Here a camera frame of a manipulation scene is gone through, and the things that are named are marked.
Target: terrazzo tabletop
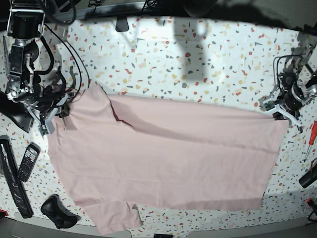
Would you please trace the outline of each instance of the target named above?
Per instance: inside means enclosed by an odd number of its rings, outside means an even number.
[[[57,25],[51,27],[76,49],[87,67],[91,84],[99,83],[107,93],[226,105],[257,112],[261,112],[258,100],[273,89],[274,57],[291,54],[292,48],[304,41],[316,42],[311,36],[303,36],[299,41],[302,36],[292,30],[212,19],[130,17],[128,24],[127,32],[115,30],[116,18],[75,21],[68,30]],[[55,65],[61,62],[68,84],[75,77],[78,87],[78,70],[66,47],[47,28],[44,37],[54,54]],[[41,42],[38,45],[41,53],[35,67],[47,68],[48,55]],[[2,46],[0,54],[0,88],[4,90]],[[85,89],[88,77],[79,64]],[[281,60],[279,68],[282,70],[283,66]],[[303,133],[297,127],[285,132],[260,209],[184,211],[138,205],[144,225],[129,230],[132,236],[159,233],[185,237],[192,231],[247,227],[307,216],[310,209],[305,200],[316,197],[317,183],[302,189],[298,179],[316,156],[315,144],[308,161],[303,162],[316,114],[317,104],[312,102],[301,109]],[[65,193],[47,154],[47,138],[40,136],[36,124],[27,134],[1,115],[0,133],[11,138],[17,165],[30,142],[41,147],[31,177],[24,184],[35,217],[46,218],[40,207],[51,194],[57,193],[67,209],[81,216],[79,224],[94,225]],[[3,177],[0,177],[0,209],[8,211],[12,218],[17,212]]]

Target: pink t-shirt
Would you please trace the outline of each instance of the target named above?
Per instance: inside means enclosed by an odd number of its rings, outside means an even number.
[[[68,195],[102,234],[142,225],[134,204],[251,210],[288,121],[214,105],[87,89],[55,118],[49,155]]]

